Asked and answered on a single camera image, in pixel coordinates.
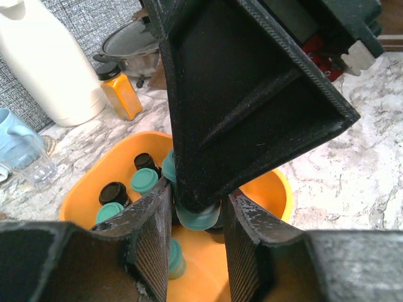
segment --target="white marble surface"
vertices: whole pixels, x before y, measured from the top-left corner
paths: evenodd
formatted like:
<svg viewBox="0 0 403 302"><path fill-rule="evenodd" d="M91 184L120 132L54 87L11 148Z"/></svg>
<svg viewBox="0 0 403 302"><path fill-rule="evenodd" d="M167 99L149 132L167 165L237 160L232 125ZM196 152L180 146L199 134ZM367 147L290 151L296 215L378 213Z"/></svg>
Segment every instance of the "white marble surface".
<svg viewBox="0 0 403 302"><path fill-rule="evenodd" d="M335 83L362 115L351 129L280 167L295 197L291 223L313 228L403 228L403 55L387 54L361 77ZM114 144L145 130L171 132L166 91L141 89L144 111L119 120L111 108L74 128L52 126L57 180L41 190L12 177L0 184L10 220L56 220L71 187Z"/></svg>

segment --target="orange spice bottle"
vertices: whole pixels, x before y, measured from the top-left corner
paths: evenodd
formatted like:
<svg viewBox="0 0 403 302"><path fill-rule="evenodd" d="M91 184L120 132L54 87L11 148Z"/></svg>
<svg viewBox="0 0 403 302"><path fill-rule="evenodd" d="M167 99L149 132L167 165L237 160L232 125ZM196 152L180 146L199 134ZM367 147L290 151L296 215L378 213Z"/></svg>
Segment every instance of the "orange spice bottle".
<svg viewBox="0 0 403 302"><path fill-rule="evenodd" d="M103 81L101 88L121 119L131 121L143 110L127 75L122 74L117 63L103 64L96 69L96 74Z"/></svg>

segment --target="teal lid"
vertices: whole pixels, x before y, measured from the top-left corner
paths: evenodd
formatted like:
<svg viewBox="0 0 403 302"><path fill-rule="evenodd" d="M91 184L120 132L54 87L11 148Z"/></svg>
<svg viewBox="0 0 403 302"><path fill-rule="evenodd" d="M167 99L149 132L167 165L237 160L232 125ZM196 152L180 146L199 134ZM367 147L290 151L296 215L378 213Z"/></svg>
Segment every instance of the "teal lid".
<svg viewBox="0 0 403 302"><path fill-rule="evenodd" d="M220 216L220 203L213 204L201 213L192 213L182 207L179 203L175 203L176 214L181 224L193 231L207 230L213 227Z"/></svg>
<svg viewBox="0 0 403 302"><path fill-rule="evenodd" d="M98 211L95 222L96 224L101 223L121 211L123 211L123 206L120 203L107 203Z"/></svg>
<svg viewBox="0 0 403 302"><path fill-rule="evenodd" d="M139 192L141 195L148 193L158 181L158 174L156 171L143 168L138 170L132 178L132 189Z"/></svg>
<svg viewBox="0 0 403 302"><path fill-rule="evenodd" d="M174 184L176 183L174 149L169 151L167 157L162 162L162 174Z"/></svg>
<svg viewBox="0 0 403 302"><path fill-rule="evenodd" d="M169 250L169 271L175 270L182 259L182 248L181 244L175 240L171 239L171 248Z"/></svg>

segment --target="red component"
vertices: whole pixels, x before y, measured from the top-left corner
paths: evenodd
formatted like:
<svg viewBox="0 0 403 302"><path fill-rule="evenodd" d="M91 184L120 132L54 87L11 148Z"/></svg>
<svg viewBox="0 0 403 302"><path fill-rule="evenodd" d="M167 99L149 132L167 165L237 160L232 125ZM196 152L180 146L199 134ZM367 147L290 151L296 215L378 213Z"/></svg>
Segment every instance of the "red component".
<svg viewBox="0 0 403 302"><path fill-rule="evenodd" d="M312 36L302 47L302 50L310 57L313 63L327 76L329 81L334 82L343 71L333 67L329 58L318 55L324 48L324 42L319 35Z"/></svg>

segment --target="white pitcher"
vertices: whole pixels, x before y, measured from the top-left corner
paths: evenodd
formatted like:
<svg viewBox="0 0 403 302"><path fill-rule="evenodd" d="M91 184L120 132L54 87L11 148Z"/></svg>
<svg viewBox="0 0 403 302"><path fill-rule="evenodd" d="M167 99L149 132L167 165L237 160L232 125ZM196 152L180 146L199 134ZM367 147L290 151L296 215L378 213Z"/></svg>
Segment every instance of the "white pitcher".
<svg viewBox="0 0 403 302"><path fill-rule="evenodd" d="M0 1L0 53L60 126L84 123L107 103L80 46L41 0Z"/></svg>

